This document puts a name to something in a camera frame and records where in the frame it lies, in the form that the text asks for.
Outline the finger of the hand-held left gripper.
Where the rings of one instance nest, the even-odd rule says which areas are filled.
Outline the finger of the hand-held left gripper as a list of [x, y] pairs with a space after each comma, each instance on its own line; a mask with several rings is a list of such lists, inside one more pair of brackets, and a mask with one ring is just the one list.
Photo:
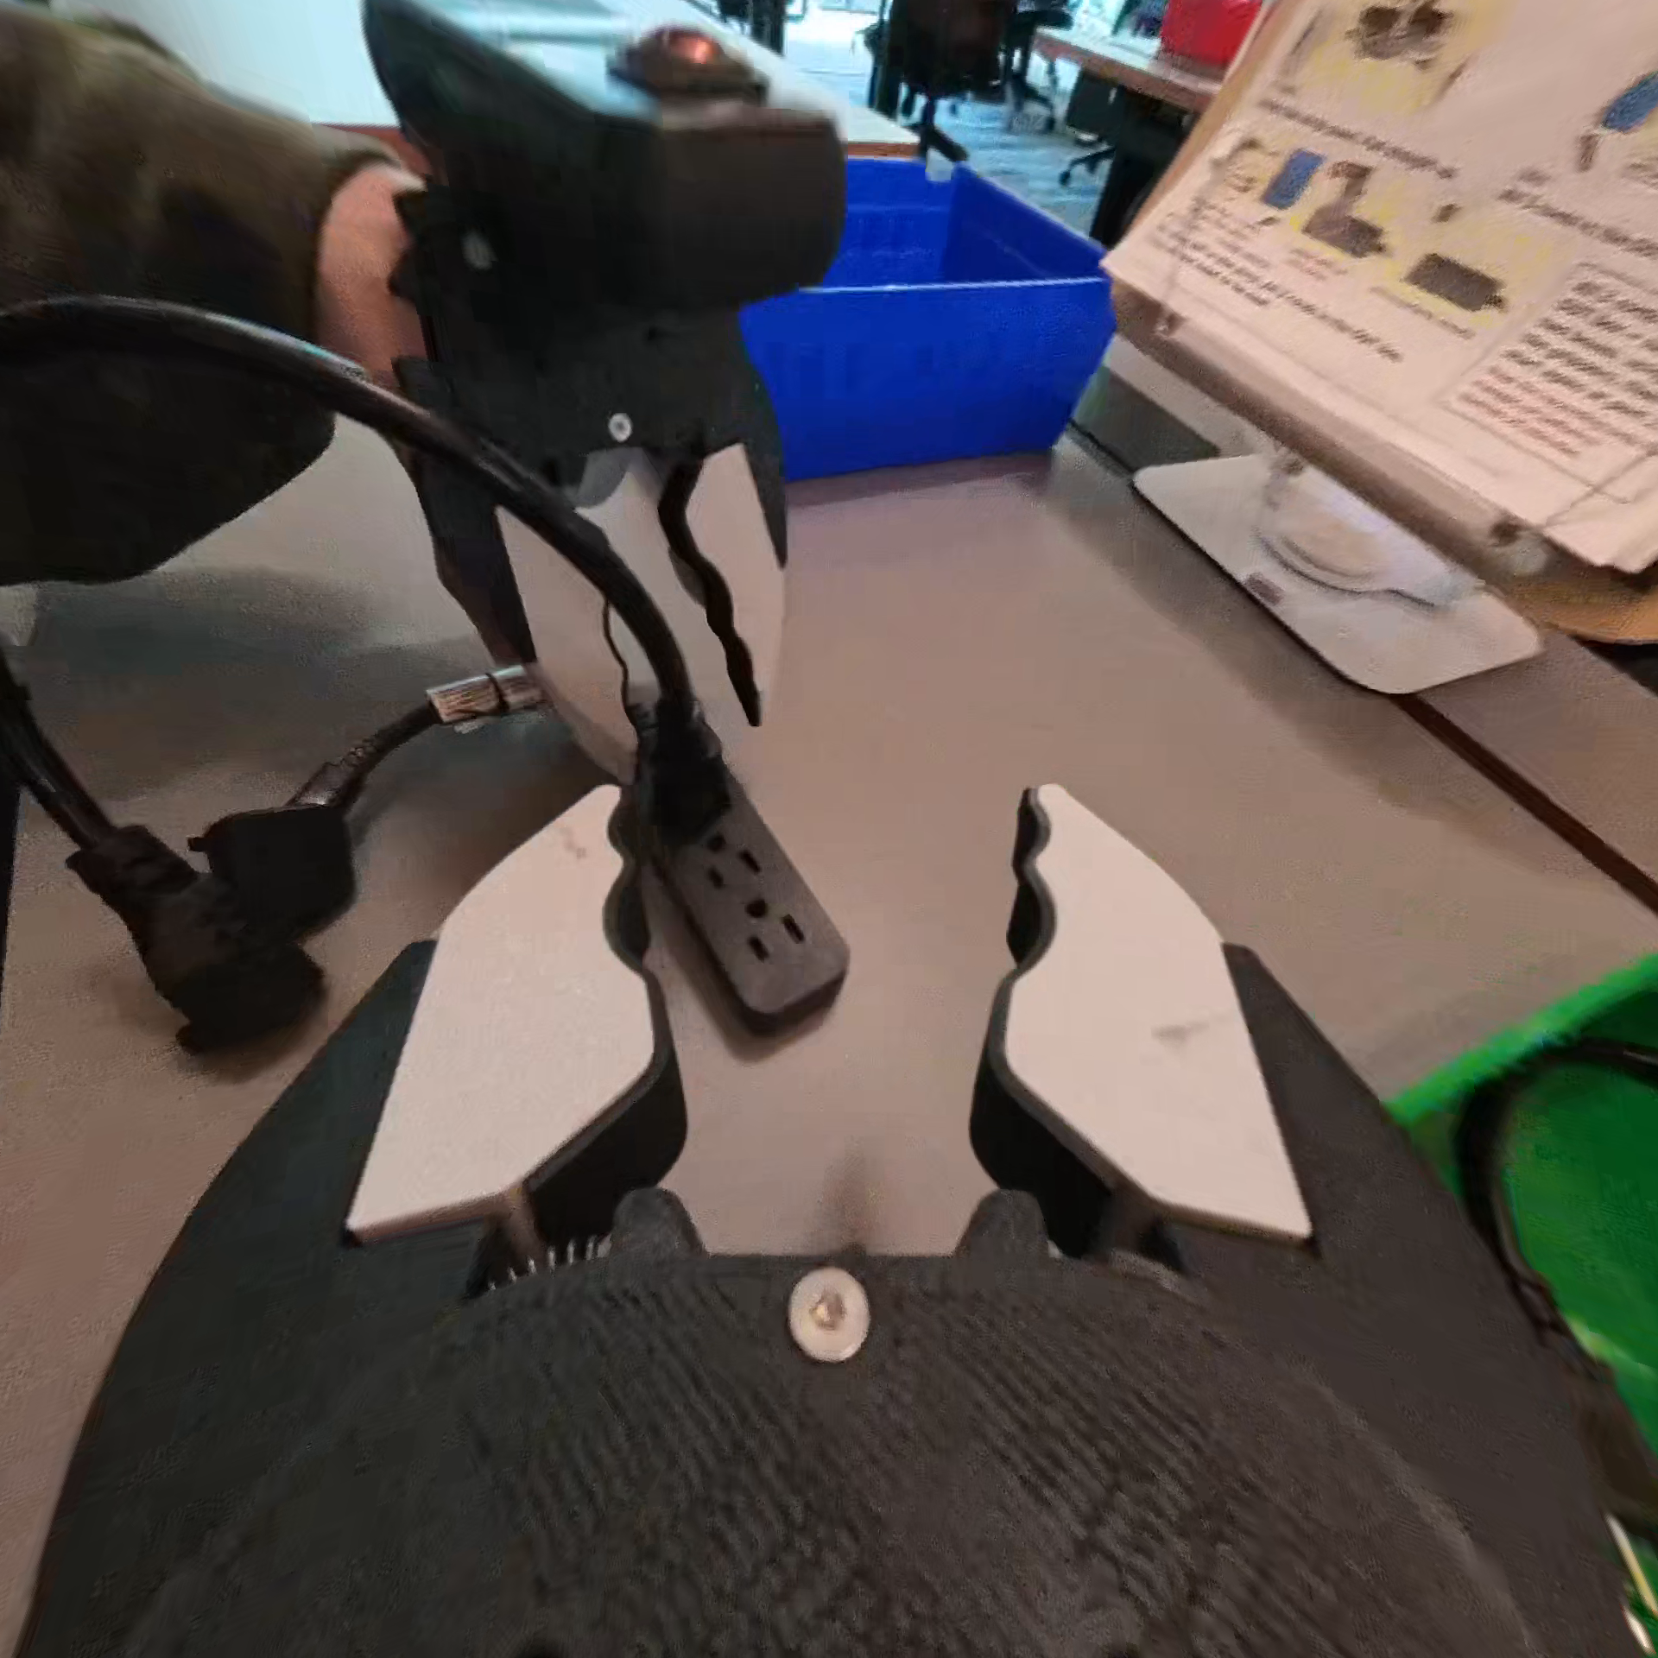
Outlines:
[[[725, 664], [704, 619], [703, 585], [661, 526], [662, 468], [639, 447], [587, 459], [564, 487], [567, 506], [597, 526], [613, 554], [654, 599], [668, 621], [703, 715], [725, 738]], [[658, 680], [633, 631], [610, 600], [511, 511], [497, 526], [532, 640], [532, 673], [584, 753], [610, 777], [633, 777], [633, 703], [654, 703]]]
[[759, 728], [782, 646], [782, 554], [743, 442], [698, 459], [668, 459], [661, 473], [658, 523], [703, 627], [713, 640], [713, 674], [703, 689], [731, 706], [725, 728]]

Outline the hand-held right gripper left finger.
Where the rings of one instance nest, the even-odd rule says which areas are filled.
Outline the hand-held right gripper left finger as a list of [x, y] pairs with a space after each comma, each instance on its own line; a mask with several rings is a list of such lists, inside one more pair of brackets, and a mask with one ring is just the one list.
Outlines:
[[624, 798], [601, 783], [439, 921], [357, 1189], [353, 1243], [482, 1224], [503, 1243], [610, 1231], [627, 1155], [576, 1161], [633, 1106], [685, 1111]]

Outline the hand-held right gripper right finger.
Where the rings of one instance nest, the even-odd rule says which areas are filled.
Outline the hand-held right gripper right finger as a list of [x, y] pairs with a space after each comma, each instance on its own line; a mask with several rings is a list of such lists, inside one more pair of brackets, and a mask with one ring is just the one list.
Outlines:
[[1032, 1197], [1051, 1250], [1173, 1250], [1173, 1225], [1307, 1247], [1215, 921], [1057, 783], [1021, 793], [1012, 878], [966, 1121], [985, 1175]]

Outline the blue plastic bin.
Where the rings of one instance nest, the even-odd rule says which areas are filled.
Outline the blue plastic bin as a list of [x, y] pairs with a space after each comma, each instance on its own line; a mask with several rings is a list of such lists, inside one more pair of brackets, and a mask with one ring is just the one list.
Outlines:
[[1061, 435], [1112, 335], [1103, 250], [951, 167], [849, 156], [813, 287], [741, 311], [788, 482], [1029, 456]]

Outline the green plastic bin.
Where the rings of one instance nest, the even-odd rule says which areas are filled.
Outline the green plastic bin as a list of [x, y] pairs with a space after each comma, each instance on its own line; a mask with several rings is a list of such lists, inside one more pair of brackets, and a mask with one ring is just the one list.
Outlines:
[[1387, 1105], [1566, 1381], [1634, 1649], [1654, 1655], [1654, 957]]

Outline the person's left forearm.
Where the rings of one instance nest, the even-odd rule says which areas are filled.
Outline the person's left forearm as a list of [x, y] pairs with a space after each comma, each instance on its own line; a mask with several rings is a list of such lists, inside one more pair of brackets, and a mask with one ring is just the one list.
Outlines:
[[[153, 40], [2, 6], [2, 310], [183, 304], [322, 343], [322, 237], [390, 152], [223, 98]], [[235, 366], [2, 362], [2, 585], [145, 575], [296, 479], [335, 435]]]

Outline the person's left hand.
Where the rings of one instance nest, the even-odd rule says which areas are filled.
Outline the person's left hand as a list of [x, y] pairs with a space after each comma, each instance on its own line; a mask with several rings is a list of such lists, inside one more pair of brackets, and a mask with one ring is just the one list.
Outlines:
[[316, 241], [313, 338], [383, 390], [398, 390], [401, 360], [424, 357], [421, 319], [392, 290], [409, 247], [398, 203], [418, 191], [395, 162], [363, 167], [332, 191]]

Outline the black office chair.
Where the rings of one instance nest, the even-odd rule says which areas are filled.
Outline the black office chair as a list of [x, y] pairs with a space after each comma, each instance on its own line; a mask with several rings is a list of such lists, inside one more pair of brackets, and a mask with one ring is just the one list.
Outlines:
[[965, 162], [966, 148], [941, 128], [942, 104], [987, 98], [1021, 110], [1032, 98], [1026, 61], [1042, 18], [1042, 2], [881, 2], [868, 31], [871, 110], [890, 118], [920, 110], [905, 124], [920, 155]]

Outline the wooden office desk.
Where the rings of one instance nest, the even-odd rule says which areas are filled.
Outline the wooden office desk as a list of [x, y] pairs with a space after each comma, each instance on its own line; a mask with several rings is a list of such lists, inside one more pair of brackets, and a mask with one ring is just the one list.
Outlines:
[[1073, 92], [1087, 84], [1103, 87], [1097, 95], [1090, 92], [1103, 128], [1084, 131], [1058, 185], [1067, 188], [1076, 171], [1100, 171], [1090, 237], [1110, 250], [1173, 167], [1197, 118], [1209, 113], [1222, 73], [1166, 52], [1155, 37], [1112, 36], [1091, 24], [1035, 28], [1032, 51], [1051, 66], [1072, 66]]

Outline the red plastic bin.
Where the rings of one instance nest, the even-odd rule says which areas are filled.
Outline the red plastic bin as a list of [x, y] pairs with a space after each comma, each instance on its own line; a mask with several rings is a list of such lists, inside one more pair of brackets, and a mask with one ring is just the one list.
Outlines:
[[1182, 66], [1227, 72], [1250, 37], [1262, 2], [1256, 0], [1170, 0], [1157, 51]]

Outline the printed instruction sheet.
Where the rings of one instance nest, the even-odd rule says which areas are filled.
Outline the printed instruction sheet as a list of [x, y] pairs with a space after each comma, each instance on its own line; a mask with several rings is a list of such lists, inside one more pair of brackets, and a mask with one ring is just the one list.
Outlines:
[[1107, 276], [1387, 506], [1654, 569], [1654, 2], [1276, 2]]

